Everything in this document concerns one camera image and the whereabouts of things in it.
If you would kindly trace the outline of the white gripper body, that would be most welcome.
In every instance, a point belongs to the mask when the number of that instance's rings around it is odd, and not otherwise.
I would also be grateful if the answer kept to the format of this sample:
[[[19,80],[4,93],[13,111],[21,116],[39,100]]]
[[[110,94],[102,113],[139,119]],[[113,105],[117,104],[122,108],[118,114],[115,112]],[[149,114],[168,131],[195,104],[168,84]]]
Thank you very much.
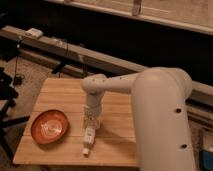
[[[87,93],[86,102],[84,106],[84,113],[86,117],[98,117],[102,112],[102,98],[103,93]]]

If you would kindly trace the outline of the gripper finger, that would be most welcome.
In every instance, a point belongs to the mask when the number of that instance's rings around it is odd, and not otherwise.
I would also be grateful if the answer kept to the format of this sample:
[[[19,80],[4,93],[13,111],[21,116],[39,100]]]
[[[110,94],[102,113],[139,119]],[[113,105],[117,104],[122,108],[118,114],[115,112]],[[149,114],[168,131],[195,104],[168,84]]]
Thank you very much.
[[[95,118],[95,128],[100,128],[101,126],[101,121],[99,117]]]
[[[85,117],[84,118],[84,127],[87,128],[90,125],[91,118],[90,117]]]

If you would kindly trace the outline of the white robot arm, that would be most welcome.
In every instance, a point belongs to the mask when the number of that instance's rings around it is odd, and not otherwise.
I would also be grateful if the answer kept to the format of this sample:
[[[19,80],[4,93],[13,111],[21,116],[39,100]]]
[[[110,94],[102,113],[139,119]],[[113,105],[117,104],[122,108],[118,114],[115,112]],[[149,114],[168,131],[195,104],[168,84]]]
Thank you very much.
[[[182,69],[153,67],[108,78],[97,74],[81,82],[88,120],[101,114],[107,91],[131,95],[131,108],[141,171],[196,171],[186,110],[191,77]]]

